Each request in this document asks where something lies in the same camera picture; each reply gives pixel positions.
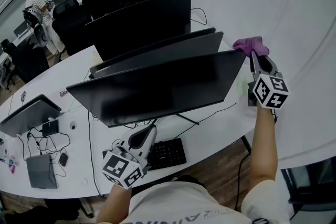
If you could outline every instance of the monitor stand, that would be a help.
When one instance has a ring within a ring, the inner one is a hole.
[[[192,123],[194,123],[194,124],[199,125],[198,122],[195,122],[195,121],[193,121],[193,120],[191,120],[191,119],[189,119],[189,118],[187,118],[187,117],[185,117],[185,116],[182,116],[181,114],[175,114],[175,115],[178,116],[178,117],[180,117],[180,118],[183,118],[183,119],[186,120],[186,121],[190,121],[190,122],[192,122]],[[158,119],[155,119],[151,124],[154,124],[154,123],[157,122],[157,121],[158,121]]]
[[[180,117],[180,118],[183,118],[183,119],[186,120],[186,121],[190,121],[190,122],[192,122],[192,123],[194,123],[194,124],[199,125],[198,122],[195,122],[195,121],[193,121],[193,120],[191,120],[191,119],[189,119],[189,118],[187,118],[187,117],[185,117],[185,116],[182,116],[181,114],[175,114],[175,115],[178,116],[178,117]]]

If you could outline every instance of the striped shirt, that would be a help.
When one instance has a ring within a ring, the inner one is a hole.
[[[42,15],[42,23],[47,22],[51,19],[48,10],[41,12],[41,9],[46,5],[46,2],[43,0],[26,0],[25,8],[32,7],[36,12]]]

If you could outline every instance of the white t-shirt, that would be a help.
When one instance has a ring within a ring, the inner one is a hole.
[[[41,9],[46,5],[46,2],[43,0],[26,0],[25,8],[32,7],[36,12],[40,13],[42,16],[42,23],[46,23],[51,19],[48,10],[41,12]]]
[[[268,223],[289,223],[288,214],[278,204],[277,197],[275,182],[263,181],[247,194],[241,214],[219,205],[207,190],[198,184],[167,182],[135,195],[131,199],[129,215],[122,223],[248,224],[260,218],[267,219]]]

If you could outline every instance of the purple cloth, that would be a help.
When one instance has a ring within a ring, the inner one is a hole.
[[[262,37],[248,37],[237,40],[233,44],[233,48],[235,50],[242,49],[248,57],[250,57],[252,50],[254,50],[258,56],[267,56],[269,55],[269,49],[262,43]]]

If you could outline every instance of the curved desk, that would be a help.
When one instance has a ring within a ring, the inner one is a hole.
[[[207,26],[192,22],[192,31],[205,28],[207,28]],[[220,50],[227,49],[229,49],[229,47],[222,42]],[[5,139],[9,154],[19,160],[19,166],[16,167],[14,174],[11,174],[8,165],[0,163],[0,190],[36,198],[75,198],[98,194],[93,183],[90,159],[88,111],[81,106],[70,93],[63,97],[59,95],[59,92],[64,90],[66,86],[84,80],[89,68],[97,62],[97,53],[95,51],[95,47],[91,46],[51,67],[18,90],[13,95],[13,99],[9,98],[0,107],[0,120],[2,120],[7,117],[9,108],[11,112],[13,112],[22,105],[20,97],[22,92],[26,91],[25,102],[43,93],[62,108],[64,114],[58,118],[59,130],[70,136],[71,144],[66,148],[69,156],[67,165],[64,167],[66,177],[56,176],[59,188],[31,188],[27,166],[23,160],[23,145],[21,141],[17,137],[11,138],[10,136],[0,134],[0,137]],[[243,64],[238,77],[223,103],[183,113],[183,115],[190,119],[200,121],[214,112],[238,102],[235,106],[216,113],[209,119],[203,121],[199,126],[194,126],[180,136],[184,145],[187,163],[180,166],[150,171],[143,179],[136,182],[136,186],[185,169],[222,150],[254,127],[255,118],[253,116],[244,116],[246,108],[243,107],[242,97],[239,97],[237,90],[239,88],[239,81],[242,81],[242,76],[246,77],[247,74],[250,74],[249,64]],[[100,121],[94,121],[91,114],[89,114],[89,120],[91,125],[91,144],[96,181],[100,193],[106,194],[110,191],[112,183],[106,180],[100,171],[103,160],[102,151],[111,148],[112,143],[129,129],[124,126],[109,129]],[[70,123],[73,121],[77,123],[77,128],[71,130]],[[156,140],[164,141],[173,139],[191,127],[192,123],[177,116],[168,116],[160,119],[157,122],[157,126],[158,135]],[[33,130],[33,134],[40,136],[35,130]],[[58,149],[68,143],[67,137],[61,134],[54,134],[52,139]],[[26,134],[22,136],[22,140],[24,141],[25,158],[27,158],[29,157],[29,151]],[[29,148],[32,156],[39,154],[36,143],[32,138],[29,140]],[[63,175],[63,171],[58,165],[54,164],[54,171],[55,174]]]

